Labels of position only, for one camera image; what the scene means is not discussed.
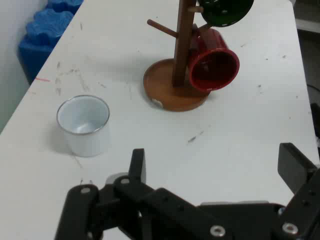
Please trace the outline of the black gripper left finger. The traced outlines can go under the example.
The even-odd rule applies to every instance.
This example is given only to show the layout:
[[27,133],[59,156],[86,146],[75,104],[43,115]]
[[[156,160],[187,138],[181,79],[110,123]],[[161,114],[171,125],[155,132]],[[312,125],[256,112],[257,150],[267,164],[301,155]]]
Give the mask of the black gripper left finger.
[[100,240],[118,228],[132,240],[231,240],[226,223],[165,188],[144,183],[145,151],[134,149],[129,171],[98,188],[82,184],[66,196],[55,238]]

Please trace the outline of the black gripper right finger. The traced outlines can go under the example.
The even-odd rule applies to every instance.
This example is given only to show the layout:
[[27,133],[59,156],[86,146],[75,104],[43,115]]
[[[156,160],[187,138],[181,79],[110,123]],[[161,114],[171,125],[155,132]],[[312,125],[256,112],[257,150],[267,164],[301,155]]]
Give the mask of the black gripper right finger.
[[293,193],[272,228],[275,240],[320,238],[320,169],[292,143],[279,145],[277,171]]

